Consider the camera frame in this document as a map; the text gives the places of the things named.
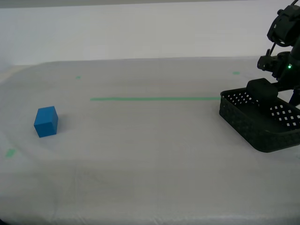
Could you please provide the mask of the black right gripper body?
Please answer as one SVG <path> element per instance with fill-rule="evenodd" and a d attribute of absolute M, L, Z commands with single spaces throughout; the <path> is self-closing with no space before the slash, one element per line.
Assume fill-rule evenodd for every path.
<path fill-rule="evenodd" d="M 278 93 L 286 90 L 296 90 L 296 103 L 300 102 L 300 84 L 293 82 L 270 83 L 265 78 L 251 80 L 247 83 L 247 92 L 254 99 L 263 103 L 273 103 Z"/>

